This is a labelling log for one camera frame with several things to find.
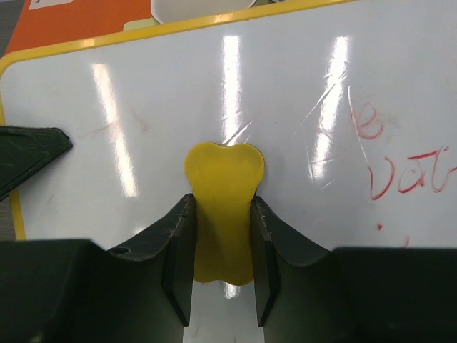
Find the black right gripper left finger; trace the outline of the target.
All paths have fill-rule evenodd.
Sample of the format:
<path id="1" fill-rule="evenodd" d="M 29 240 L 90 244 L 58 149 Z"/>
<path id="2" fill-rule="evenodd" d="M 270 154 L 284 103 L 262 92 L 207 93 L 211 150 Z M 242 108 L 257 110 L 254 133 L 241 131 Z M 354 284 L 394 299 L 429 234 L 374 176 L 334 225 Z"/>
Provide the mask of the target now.
<path id="1" fill-rule="evenodd" d="M 189 325 L 196 202 L 110 249 L 88 239 L 1 243 L 3 342 L 181 342 Z"/>

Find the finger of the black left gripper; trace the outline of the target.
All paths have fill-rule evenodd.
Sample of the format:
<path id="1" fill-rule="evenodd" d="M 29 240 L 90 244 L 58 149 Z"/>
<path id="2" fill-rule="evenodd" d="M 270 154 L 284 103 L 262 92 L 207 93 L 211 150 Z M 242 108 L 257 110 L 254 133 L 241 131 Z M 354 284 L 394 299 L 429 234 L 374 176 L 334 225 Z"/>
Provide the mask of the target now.
<path id="1" fill-rule="evenodd" d="M 1 199 L 72 147 L 70 138 L 56 127 L 2 126 Z"/>

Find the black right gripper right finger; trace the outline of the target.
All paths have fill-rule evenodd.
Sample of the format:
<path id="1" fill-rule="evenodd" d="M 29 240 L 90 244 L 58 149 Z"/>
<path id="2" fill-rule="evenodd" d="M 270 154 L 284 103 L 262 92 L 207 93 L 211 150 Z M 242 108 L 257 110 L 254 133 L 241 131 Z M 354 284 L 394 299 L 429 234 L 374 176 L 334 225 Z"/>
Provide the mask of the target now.
<path id="1" fill-rule="evenodd" d="M 328 250 L 261 198 L 250 208 L 258 325 L 267 342 L 454 342 L 456 250 Z"/>

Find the yellow whiteboard eraser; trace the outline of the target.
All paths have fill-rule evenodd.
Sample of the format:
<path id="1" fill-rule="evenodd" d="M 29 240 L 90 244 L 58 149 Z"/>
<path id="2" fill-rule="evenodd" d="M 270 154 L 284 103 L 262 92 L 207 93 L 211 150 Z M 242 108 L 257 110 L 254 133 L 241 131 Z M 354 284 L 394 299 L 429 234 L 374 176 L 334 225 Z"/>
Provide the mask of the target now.
<path id="1" fill-rule="evenodd" d="M 196 201 L 194 280 L 243 286 L 253 280 L 250 207 L 265 162 L 250 144 L 192 147 L 184 172 Z"/>

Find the yellow-framed whiteboard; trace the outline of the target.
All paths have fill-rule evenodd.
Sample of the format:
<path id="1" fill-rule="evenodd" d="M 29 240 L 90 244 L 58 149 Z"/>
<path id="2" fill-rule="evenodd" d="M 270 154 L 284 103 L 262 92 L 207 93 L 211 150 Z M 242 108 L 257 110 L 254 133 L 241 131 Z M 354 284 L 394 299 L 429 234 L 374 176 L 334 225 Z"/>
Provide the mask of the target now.
<path id="1" fill-rule="evenodd" d="M 325 249 L 456 250 L 454 1 L 291 1 L 17 51 L 2 126 L 73 144 L 9 194 L 16 241 L 125 242 L 193 196 L 185 158 L 211 142 L 256 147 L 254 198 Z M 193 278 L 181 342 L 267 342 L 254 278 Z"/>

